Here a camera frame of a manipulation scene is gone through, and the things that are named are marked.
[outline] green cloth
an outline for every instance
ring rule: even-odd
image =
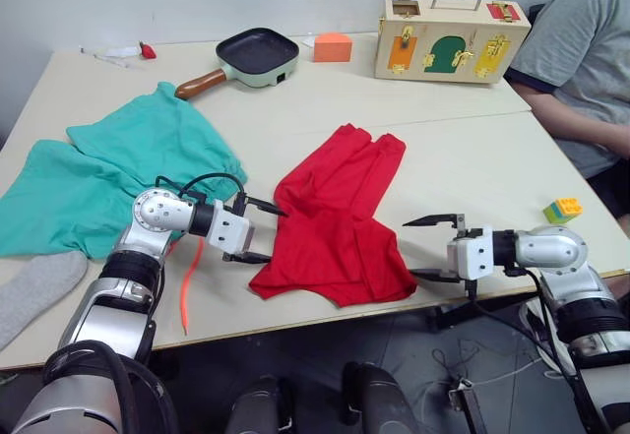
[[[215,171],[245,182],[232,151],[175,87],[160,83],[90,126],[69,127],[74,145],[38,141],[0,199],[0,256],[111,251],[131,222],[135,197],[157,175],[177,183]],[[220,178],[195,186],[225,201],[236,186]]]

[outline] wooden handle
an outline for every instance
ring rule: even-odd
[[[208,75],[204,75],[203,77],[196,78],[190,82],[180,85],[175,91],[175,96],[180,99],[190,99],[195,94],[204,92],[208,88],[218,85],[219,83],[223,83],[226,80],[227,76],[225,75],[225,72],[219,68],[214,72],[210,72]]]

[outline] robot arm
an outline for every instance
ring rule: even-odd
[[[128,434],[140,432],[139,426],[143,432],[178,432],[165,387],[143,365],[153,345],[153,314],[171,235],[180,231],[203,236],[223,251],[226,261],[261,263],[269,257],[248,251],[254,226],[243,217],[245,207],[253,204],[268,213],[283,213],[271,203],[247,197],[242,189],[231,208],[187,194],[201,199],[189,201],[159,187],[136,198],[132,223],[86,291],[59,350],[46,362],[44,387],[14,434]],[[134,389],[129,374],[135,375]],[[135,403],[143,390],[151,396]]]
[[[558,338],[568,344],[574,370],[568,380],[576,406],[590,432],[630,429],[630,331],[628,321],[588,261],[584,239],[570,229],[548,225],[531,231],[466,229],[463,215],[422,217],[405,225],[449,221],[457,236],[447,244],[448,269],[412,270],[419,277],[466,283],[476,298],[476,282],[504,268],[508,277],[540,271],[540,287]]]
[[[219,200],[208,205],[161,188],[145,191],[134,201],[131,225],[88,288],[59,347],[102,341],[116,353],[145,359],[153,344],[159,274],[173,231],[203,236],[229,255],[242,255],[254,227]]]

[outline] green door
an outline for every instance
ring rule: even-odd
[[[453,66],[455,54],[466,49],[466,43],[461,37],[447,35],[440,38],[433,44],[431,54],[433,55],[433,65],[426,67],[425,72],[430,73],[455,73],[457,65]]]

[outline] orange cable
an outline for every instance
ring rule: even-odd
[[[190,267],[186,271],[186,275],[184,275],[184,280],[181,283],[181,289],[179,291],[179,311],[181,313],[181,325],[184,328],[184,334],[188,335],[188,306],[186,305],[186,296],[188,295],[188,287],[190,286],[190,278],[193,276],[195,271],[197,270],[197,266],[199,265],[199,261],[201,260],[201,256],[204,253],[204,239],[202,237],[199,238],[199,243],[197,244],[197,252],[195,253],[195,258],[193,262],[190,264]]]

